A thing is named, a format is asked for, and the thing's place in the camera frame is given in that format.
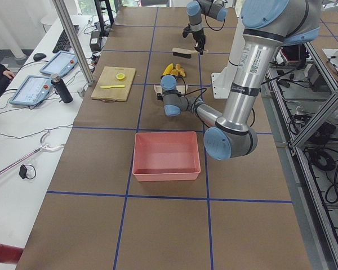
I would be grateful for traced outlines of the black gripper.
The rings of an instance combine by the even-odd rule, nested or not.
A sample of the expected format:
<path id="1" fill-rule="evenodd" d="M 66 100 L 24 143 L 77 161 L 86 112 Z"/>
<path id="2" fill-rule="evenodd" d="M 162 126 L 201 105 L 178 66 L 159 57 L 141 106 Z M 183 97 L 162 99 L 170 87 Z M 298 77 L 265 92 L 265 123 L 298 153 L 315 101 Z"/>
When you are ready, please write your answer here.
<path id="1" fill-rule="evenodd" d="M 189 34 L 193 35 L 193 38 L 196 42 L 194 46 L 195 50 L 199 51 L 200 55 L 203 55 L 204 50 L 205 50 L 205 44 L 206 44 L 206 36 L 204 34 L 202 25 L 199 24 L 199 25 L 191 26 L 190 24 L 188 24 L 188 26 L 186 26 L 183 29 L 182 36 L 186 38 Z"/>

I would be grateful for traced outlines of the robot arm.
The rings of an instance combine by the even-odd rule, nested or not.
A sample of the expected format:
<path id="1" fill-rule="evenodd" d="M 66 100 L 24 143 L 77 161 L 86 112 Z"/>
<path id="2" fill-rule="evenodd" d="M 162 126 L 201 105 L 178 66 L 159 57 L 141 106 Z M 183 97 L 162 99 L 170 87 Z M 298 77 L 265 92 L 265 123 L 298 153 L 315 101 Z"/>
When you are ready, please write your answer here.
<path id="1" fill-rule="evenodd" d="M 192 34 L 195 40 L 194 49 L 200 55 L 204 53 L 206 44 L 206 36 L 202 23 L 202 15 L 204 18 L 210 17 L 219 22 L 224 22 L 228 14 L 226 9 L 227 1 L 190 1 L 186 5 L 186 14 L 189 19 L 189 24 L 183 30 L 182 36 L 186 38 Z"/>
<path id="2" fill-rule="evenodd" d="M 180 93 L 175 78 L 165 75 L 161 79 L 165 114 L 178 116 L 189 111 L 206 123 L 204 146 L 214 159 L 253 152 L 257 135 L 247 121 L 269 64 L 279 47 L 316 39 L 322 5 L 322 1 L 244 1 L 240 17 L 245 44 L 225 110 L 219 112 L 199 97 Z"/>

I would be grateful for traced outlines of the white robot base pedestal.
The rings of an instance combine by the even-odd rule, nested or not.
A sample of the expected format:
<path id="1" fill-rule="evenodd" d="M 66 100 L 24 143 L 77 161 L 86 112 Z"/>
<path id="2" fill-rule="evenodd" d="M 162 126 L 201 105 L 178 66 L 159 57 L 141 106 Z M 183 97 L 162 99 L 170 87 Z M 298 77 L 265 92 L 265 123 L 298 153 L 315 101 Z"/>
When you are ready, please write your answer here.
<path id="1" fill-rule="evenodd" d="M 238 18 L 238 24 L 235 30 L 234 39 L 230 54 L 228 57 L 228 64 L 220 73 L 212 73 L 212 90 L 215 99 L 227 99 L 231 84 L 235 77 L 239 61 L 241 59 L 242 51 L 244 49 L 245 40 L 243 38 L 244 25 L 242 19 Z"/>

